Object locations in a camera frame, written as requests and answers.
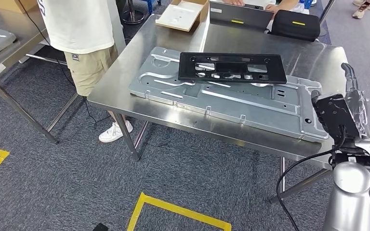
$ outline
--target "hand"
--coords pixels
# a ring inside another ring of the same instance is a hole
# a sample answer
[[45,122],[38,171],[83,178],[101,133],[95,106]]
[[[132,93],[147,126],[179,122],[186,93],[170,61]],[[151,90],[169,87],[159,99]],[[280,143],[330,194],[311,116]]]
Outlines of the hand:
[[277,12],[280,10],[280,7],[277,6],[277,5],[273,5],[273,4],[268,4],[265,8],[265,10],[267,11],[273,11],[274,14],[273,14],[273,17],[272,19],[274,19],[274,16],[277,14]]
[[237,6],[244,6],[245,2],[243,0],[223,0],[224,3],[237,5]]

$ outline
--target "metal table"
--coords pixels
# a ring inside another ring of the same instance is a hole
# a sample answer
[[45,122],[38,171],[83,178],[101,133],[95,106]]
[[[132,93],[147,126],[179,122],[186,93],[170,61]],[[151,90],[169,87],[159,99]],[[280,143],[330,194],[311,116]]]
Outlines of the metal table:
[[[28,11],[28,14],[46,36],[47,32],[39,8],[35,7],[31,9],[30,11]],[[27,54],[34,47],[36,47],[39,42],[43,40],[43,38],[26,14],[15,13],[0,9],[0,29],[14,33],[17,38],[17,40],[12,45],[0,51],[0,77],[5,72],[4,70],[9,69],[24,56],[57,63],[57,61],[53,59]],[[22,117],[24,117],[29,123],[31,123],[34,129],[36,129],[38,132],[41,132],[49,139],[50,142],[53,143],[56,142],[56,139],[49,133],[50,130],[59,121],[61,116],[66,112],[68,107],[73,103],[77,96],[77,94],[74,94],[69,102],[67,102],[64,108],[60,111],[58,116],[56,116],[53,122],[47,128],[44,128],[38,121],[36,121],[31,115],[29,115],[29,113],[18,102],[16,102],[16,100],[12,96],[10,96],[10,94],[8,94],[0,86],[0,97],[2,97],[7,103],[11,105],[12,108],[14,108],[14,110],[16,110]]]
[[[342,47],[219,26],[208,21],[194,25],[190,32],[182,32],[155,25],[157,18],[157,15],[149,17],[88,97],[88,101],[94,106],[115,113],[135,160],[139,159],[136,147],[148,122],[278,155],[281,157],[281,172],[284,171],[284,157],[299,160],[331,148],[332,139],[312,143],[290,138],[174,105],[139,98],[130,94],[128,86],[137,77],[137,72],[150,51],[159,46],[177,51],[280,54],[286,74],[320,82],[323,93],[345,93],[346,80],[340,66],[347,62],[347,58]],[[134,143],[124,126],[122,115],[146,121]],[[282,197],[288,196],[288,191],[292,193],[329,174],[331,166],[328,164],[328,156],[308,162],[324,170],[288,189]]]

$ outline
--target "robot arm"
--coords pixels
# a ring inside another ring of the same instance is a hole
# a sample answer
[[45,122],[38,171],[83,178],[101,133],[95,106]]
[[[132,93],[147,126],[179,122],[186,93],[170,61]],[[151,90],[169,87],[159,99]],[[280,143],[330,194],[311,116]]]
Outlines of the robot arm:
[[370,137],[366,100],[358,89],[349,64],[342,64],[347,78],[346,96],[320,95],[312,103],[320,123],[342,146],[332,153],[334,187],[324,221],[324,231],[370,231]]

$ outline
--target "person's foot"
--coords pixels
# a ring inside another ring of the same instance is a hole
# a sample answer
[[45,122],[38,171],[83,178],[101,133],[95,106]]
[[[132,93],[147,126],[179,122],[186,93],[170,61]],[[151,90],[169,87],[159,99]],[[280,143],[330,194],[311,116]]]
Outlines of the person's foot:
[[[128,132],[132,132],[131,123],[126,120],[125,126],[127,127]],[[122,132],[119,125],[114,122],[113,125],[107,129],[105,132],[101,133],[98,139],[103,143],[113,142],[122,137]]]
[[361,4],[361,6],[358,8],[357,11],[352,15],[353,18],[361,19],[364,17],[365,11],[370,10],[370,3],[364,2]]

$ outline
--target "khaki shorts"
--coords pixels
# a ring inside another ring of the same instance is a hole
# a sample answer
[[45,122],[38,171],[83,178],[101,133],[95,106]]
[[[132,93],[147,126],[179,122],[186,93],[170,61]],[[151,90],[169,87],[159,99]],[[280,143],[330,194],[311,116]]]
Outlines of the khaki shorts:
[[65,52],[67,67],[76,85],[77,94],[88,96],[117,56],[115,46],[88,54]]

